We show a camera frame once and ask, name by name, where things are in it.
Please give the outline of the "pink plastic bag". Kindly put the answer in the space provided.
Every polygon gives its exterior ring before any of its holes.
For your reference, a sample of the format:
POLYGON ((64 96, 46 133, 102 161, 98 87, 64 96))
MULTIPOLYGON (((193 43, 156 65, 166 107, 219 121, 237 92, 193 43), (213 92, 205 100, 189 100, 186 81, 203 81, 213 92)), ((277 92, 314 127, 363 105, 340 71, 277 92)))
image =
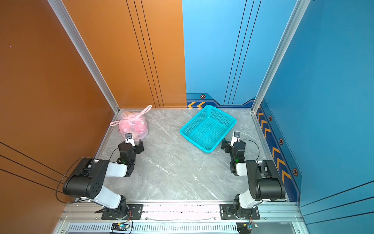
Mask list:
POLYGON ((143 139, 149 132, 145 114, 151 109, 152 105, 148 105, 141 112, 124 111, 119 115, 117 121, 110 123, 110 126, 117 126, 124 139, 127 134, 131 134, 134 140, 143 139))

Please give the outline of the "teal plastic mesh basket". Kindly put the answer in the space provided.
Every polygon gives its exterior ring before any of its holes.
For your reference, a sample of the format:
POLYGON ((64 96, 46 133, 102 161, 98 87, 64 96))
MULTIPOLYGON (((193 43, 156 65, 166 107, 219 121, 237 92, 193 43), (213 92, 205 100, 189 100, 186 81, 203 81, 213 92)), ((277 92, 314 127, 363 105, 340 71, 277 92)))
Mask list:
POLYGON ((180 129, 180 134, 200 150, 211 153, 236 123, 231 115, 207 105, 180 129))

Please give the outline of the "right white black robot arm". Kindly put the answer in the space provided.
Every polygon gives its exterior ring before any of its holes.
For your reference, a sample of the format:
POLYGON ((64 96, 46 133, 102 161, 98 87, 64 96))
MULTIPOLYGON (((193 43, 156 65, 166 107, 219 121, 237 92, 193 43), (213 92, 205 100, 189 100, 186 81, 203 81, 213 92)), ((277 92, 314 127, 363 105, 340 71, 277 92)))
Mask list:
POLYGON ((235 176, 247 178, 248 189, 238 194, 233 200, 233 207, 228 215, 237 219, 259 218, 255 212, 257 207, 266 201, 286 198, 286 189, 278 170, 272 160, 245 160, 246 143, 222 141, 221 149, 230 154, 230 171, 235 176))

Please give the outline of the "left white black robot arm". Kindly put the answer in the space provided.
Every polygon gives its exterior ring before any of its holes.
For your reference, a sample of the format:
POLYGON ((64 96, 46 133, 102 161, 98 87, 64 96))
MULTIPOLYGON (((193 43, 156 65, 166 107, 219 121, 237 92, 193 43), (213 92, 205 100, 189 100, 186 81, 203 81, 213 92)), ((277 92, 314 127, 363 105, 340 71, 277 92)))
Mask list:
POLYGON ((107 188, 104 180, 107 177, 130 177, 135 169, 136 156, 144 152, 144 143, 127 139, 118 145, 118 150, 120 157, 116 162, 82 158, 62 187, 67 196, 100 205, 102 208, 96 213, 102 213, 103 220, 132 219, 125 196, 107 188))

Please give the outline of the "left green circuit board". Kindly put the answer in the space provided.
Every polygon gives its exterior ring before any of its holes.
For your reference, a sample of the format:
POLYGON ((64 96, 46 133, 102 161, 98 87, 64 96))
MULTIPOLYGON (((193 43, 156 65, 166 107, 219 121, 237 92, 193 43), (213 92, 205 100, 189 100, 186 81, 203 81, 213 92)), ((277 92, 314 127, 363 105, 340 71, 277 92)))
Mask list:
POLYGON ((114 222, 112 223, 110 233, 112 234, 129 234, 131 226, 125 222, 114 222))

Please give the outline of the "right small circuit board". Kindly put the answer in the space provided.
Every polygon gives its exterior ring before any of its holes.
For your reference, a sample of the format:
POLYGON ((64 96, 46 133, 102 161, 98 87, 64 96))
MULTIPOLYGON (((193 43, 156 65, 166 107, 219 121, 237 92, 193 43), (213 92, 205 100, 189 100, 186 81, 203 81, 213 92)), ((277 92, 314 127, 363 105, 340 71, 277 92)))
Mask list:
POLYGON ((254 229, 258 228, 256 222, 237 222, 236 225, 239 234, 251 234, 254 229))

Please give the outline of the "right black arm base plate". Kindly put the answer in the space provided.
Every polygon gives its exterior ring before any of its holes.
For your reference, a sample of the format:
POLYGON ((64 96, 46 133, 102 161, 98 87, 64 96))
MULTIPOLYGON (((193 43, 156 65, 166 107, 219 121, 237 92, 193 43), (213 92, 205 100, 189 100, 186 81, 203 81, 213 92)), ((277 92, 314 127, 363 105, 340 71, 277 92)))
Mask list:
POLYGON ((258 207, 254 209, 235 209, 232 203, 230 204, 220 204, 220 216, 222 220, 231 220, 231 219, 245 219, 245 220, 259 220, 261 219, 258 207))

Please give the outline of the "aluminium front rail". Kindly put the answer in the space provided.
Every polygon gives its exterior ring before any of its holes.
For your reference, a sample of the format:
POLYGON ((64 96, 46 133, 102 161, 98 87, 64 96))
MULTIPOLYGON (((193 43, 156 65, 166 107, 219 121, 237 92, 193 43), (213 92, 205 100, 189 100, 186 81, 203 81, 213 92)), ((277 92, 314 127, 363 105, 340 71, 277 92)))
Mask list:
POLYGON ((130 224, 129 234, 238 234, 237 222, 256 222, 252 234, 307 234, 309 231, 293 202, 268 202, 258 206, 261 219, 222 220, 220 204, 228 201, 138 201, 143 204, 140 220, 102 220, 93 203, 67 205, 55 234, 112 234, 112 223, 130 224))

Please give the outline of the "right aluminium corner post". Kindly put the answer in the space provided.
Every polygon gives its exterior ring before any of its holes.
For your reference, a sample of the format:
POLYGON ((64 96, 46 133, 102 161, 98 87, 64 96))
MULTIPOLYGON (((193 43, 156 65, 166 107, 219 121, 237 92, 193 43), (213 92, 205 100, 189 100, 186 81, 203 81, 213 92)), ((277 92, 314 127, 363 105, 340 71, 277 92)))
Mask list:
POLYGON ((251 111, 253 114, 257 113, 309 4, 310 0, 298 0, 296 2, 292 14, 289 18, 289 21, 279 41, 275 54, 261 83, 254 103, 251 107, 251 111))

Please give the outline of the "aluminium corner post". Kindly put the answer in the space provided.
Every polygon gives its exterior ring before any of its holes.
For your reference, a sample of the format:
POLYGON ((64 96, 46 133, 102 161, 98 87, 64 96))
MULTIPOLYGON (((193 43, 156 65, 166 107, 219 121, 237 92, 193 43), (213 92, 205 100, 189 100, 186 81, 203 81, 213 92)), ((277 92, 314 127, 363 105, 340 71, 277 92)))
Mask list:
POLYGON ((96 62, 94 61, 86 43, 84 42, 79 30, 77 29, 73 19, 61 0, 48 0, 49 5, 63 26, 65 32, 70 38, 71 42, 78 51, 80 57, 99 86, 102 94, 110 105, 115 114, 119 113, 120 107, 114 98, 108 84, 106 83, 102 73, 100 72, 96 62))
POLYGON ((289 21, 279 41, 275 54, 261 83, 254 103, 251 107, 251 111, 253 114, 257 113, 309 4, 310 0, 298 0, 296 2, 292 14, 289 18, 289 21))

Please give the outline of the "left aluminium corner post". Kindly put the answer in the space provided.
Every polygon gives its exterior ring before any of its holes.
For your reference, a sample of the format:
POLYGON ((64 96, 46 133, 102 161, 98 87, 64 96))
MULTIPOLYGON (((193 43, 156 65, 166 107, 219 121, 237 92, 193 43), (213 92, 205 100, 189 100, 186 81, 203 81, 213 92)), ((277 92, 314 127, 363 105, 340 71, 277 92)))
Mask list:
POLYGON ((73 19, 61 0, 48 0, 49 5, 63 26, 65 32, 70 38, 71 42, 78 51, 80 57, 99 86, 102 94, 110 105, 115 114, 119 113, 120 107, 114 98, 108 84, 106 83, 102 73, 100 72, 96 62, 94 61, 86 43, 84 42, 79 30, 77 29, 73 19))

